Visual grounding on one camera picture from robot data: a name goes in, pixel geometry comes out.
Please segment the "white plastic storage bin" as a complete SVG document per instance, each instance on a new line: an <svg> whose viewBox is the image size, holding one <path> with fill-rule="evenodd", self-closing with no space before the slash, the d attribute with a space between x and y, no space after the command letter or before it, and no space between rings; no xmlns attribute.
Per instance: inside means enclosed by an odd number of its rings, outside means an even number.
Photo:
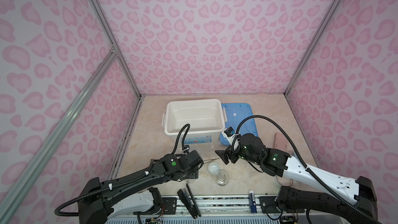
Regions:
<svg viewBox="0 0 398 224"><path fill-rule="evenodd" d="M218 99L173 101L162 116L164 132L176 140L180 129L190 124L186 144L216 143L225 130L224 109Z"/></svg>

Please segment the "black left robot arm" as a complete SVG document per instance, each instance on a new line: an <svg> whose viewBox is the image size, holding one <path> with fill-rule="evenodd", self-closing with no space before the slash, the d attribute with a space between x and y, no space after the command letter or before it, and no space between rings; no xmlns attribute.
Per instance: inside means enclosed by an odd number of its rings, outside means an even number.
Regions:
<svg viewBox="0 0 398 224"><path fill-rule="evenodd" d="M203 163L196 150L185 155L168 153L151 160L149 167L124 177L103 182L95 177L86 183L78 197L58 206L55 215L78 217L80 224L104 224L118 202L155 185L185 180Z"/></svg>

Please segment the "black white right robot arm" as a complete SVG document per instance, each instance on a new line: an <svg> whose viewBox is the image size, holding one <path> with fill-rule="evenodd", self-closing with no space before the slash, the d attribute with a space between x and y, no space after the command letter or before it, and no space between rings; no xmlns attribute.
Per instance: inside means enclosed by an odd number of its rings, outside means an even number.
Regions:
<svg viewBox="0 0 398 224"><path fill-rule="evenodd" d="M266 147L259 137L245 134L216 154L225 164L243 159L259 166L269 176L285 177L316 189L303 191L282 186L275 205L284 211L315 210L339 216L351 224L377 224L377 198L370 179L339 176L320 168L304 165L279 149Z"/></svg>

